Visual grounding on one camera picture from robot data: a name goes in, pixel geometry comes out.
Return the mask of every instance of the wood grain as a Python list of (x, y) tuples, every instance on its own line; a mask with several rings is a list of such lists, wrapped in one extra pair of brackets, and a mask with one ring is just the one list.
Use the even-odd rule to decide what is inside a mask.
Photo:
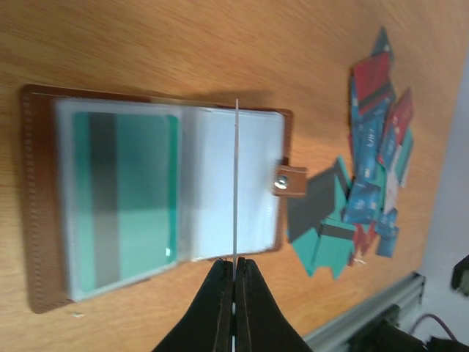
[(393, 83), (398, 92), (410, 85), (416, 106), (394, 259), (371, 254), (336, 282), (327, 269), (308, 278), (287, 244), (255, 259), (300, 334), (419, 267), (469, 43), (469, 2), (3, 0), (0, 15), (0, 350), (149, 351), (211, 265), (182, 264), (91, 301), (31, 313), (15, 176), (15, 94), (28, 82), (292, 109), (292, 163), (312, 175), (338, 154), (350, 167), (347, 77), (385, 25)]

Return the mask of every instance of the brown leather wallet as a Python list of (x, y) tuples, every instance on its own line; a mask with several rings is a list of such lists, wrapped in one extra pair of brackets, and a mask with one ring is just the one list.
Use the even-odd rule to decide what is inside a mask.
[[(62, 234), (62, 215), (57, 183), (58, 155), (54, 101), (60, 98), (93, 98), (144, 103), (169, 103), (192, 106), (223, 107), (215, 103), (168, 99), (140, 95), (122, 95), (111, 92), (68, 89), (28, 84), (21, 88), (21, 181), (24, 242), (28, 297), (36, 313), (48, 312), (71, 302), (67, 294), (67, 277)], [(293, 113), (277, 111), (284, 116), (284, 161), (279, 166), (289, 177), (286, 188), (275, 188), (282, 196), (278, 211), (276, 245), (282, 244), (284, 229), (284, 197), (301, 197), (306, 192), (306, 170), (288, 166)]]

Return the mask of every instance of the wooden table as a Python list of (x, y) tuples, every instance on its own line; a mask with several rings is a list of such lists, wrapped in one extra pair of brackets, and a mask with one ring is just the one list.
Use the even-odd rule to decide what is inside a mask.
[[(306, 334), (420, 266), (469, 39), (469, 2), (21, 1), (0, 6), (0, 350), (149, 351), (182, 317), (211, 264), (35, 315), (18, 216), (16, 91), (26, 82), (288, 108), (292, 163), (310, 174), (347, 146), (350, 65), (387, 27), (398, 91), (413, 88), (416, 148), (399, 195), (392, 260), (309, 278), (288, 244), (256, 256), (288, 321)], [(81, 318), (74, 312), (82, 313)]]

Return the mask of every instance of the pile of cut cards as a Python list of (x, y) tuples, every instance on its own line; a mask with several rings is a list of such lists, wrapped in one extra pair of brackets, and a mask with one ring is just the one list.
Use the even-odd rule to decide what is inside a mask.
[(329, 267), (336, 279), (379, 238), (376, 254), (392, 257), (399, 234), (396, 201), (413, 149), (412, 92), (397, 100), (390, 80), (394, 54), (382, 28), (372, 54), (352, 68), (350, 151), (354, 178), (341, 156), (309, 180), (307, 195), (289, 199), (288, 238), (307, 273)]

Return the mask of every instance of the card holder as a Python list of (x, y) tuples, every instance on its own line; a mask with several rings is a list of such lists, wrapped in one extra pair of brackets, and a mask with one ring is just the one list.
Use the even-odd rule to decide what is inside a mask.
[[(20, 102), (22, 208), (33, 311), (47, 312), (129, 285), (179, 261), (229, 256), (224, 238), (232, 233), (232, 224), (225, 221), (232, 214), (232, 203), (226, 201), (232, 199), (228, 185), (233, 155), (227, 143), (232, 107), (38, 85), (24, 86)], [(240, 231), (269, 235), (254, 236), (254, 247), (252, 238), (241, 237), (239, 252), (280, 249), (285, 197), (304, 195), (306, 170), (288, 166), (292, 118), (287, 110), (240, 111), (238, 197), (245, 205), (241, 216), (254, 219), (242, 221), (246, 228)], [(135, 155), (140, 159), (133, 160)], [(153, 156), (158, 162), (152, 162)], [(266, 172), (271, 164), (272, 171)], [(275, 186), (279, 176), (288, 180), (280, 188)], [(260, 183), (267, 185), (267, 192), (256, 186)], [(257, 189), (262, 191), (253, 197)], [(213, 216), (215, 209), (218, 216)], [(270, 218), (256, 217), (259, 209)], [(76, 250), (70, 222), (88, 229), (80, 232), (88, 237), (76, 237), (78, 248), (88, 254), (80, 256)], [(149, 228), (159, 233), (149, 235)], [(92, 232), (99, 235), (90, 237)], [(139, 251), (148, 243), (162, 249), (160, 262), (148, 263), (148, 255), (135, 261), (135, 247)], [(72, 260), (77, 252), (87, 262)], [(90, 259), (90, 252), (99, 255)], [(77, 263), (79, 270), (73, 267)], [(81, 277), (73, 279), (77, 273)], [(93, 280), (83, 285), (89, 277)], [(94, 290), (83, 291), (82, 286)]]

